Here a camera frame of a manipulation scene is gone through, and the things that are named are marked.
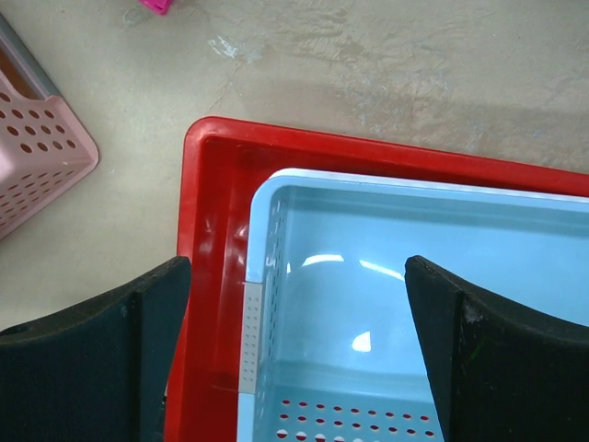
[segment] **black object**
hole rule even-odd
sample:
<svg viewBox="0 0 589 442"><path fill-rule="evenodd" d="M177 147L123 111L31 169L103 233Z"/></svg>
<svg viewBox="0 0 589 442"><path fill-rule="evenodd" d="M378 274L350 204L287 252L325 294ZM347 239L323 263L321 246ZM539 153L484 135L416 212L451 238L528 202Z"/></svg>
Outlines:
<svg viewBox="0 0 589 442"><path fill-rule="evenodd" d="M0 332L0 440L152 442L190 285L177 257Z"/></svg>
<svg viewBox="0 0 589 442"><path fill-rule="evenodd" d="M589 440L589 328L422 257L405 268L446 442Z"/></svg>

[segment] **concrete floor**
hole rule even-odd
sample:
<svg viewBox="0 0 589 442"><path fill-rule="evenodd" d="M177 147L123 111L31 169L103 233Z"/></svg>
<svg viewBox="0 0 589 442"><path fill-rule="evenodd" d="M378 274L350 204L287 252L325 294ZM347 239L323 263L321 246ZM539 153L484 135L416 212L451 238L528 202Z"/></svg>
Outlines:
<svg viewBox="0 0 589 442"><path fill-rule="evenodd" d="M589 172L585 0L2 0L101 153L0 243L0 330L175 253L204 115Z"/></svg>

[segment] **red tray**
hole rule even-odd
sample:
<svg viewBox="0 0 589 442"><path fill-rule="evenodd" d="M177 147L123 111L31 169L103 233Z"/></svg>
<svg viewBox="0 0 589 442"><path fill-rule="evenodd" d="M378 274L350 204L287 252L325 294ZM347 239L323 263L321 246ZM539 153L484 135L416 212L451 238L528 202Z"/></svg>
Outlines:
<svg viewBox="0 0 589 442"><path fill-rule="evenodd" d="M184 143L178 254L192 294L170 374L166 441L235 442L249 207L284 168L589 196L589 175L209 117Z"/></svg>

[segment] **light blue basket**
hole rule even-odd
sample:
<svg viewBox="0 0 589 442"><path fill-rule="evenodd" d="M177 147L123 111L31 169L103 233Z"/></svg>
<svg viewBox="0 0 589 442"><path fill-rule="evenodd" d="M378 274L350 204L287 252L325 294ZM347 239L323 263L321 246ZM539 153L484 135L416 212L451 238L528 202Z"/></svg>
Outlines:
<svg viewBox="0 0 589 442"><path fill-rule="evenodd" d="M285 170L252 203L238 442L443 439L403 278L416 254L589 325L588 199Z"/></svg>

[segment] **pink object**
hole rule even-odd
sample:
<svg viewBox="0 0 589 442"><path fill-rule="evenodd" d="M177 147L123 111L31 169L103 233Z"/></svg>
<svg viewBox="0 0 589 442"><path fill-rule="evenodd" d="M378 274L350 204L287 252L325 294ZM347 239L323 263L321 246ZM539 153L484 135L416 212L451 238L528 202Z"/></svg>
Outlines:
<svg viewBox="0 0 589 442"><path fill-rule="evenodd" d="M163 16L167 13L169 6L172 4L173 0L139 0L144 6L147 6L157 14Z"/></svg>
<svg viewBox="0 0 589 442"><path fill-rule="evenodd" d="M0 71L0 238L97 163L94 141L64 99L26 99Z"/></svg>

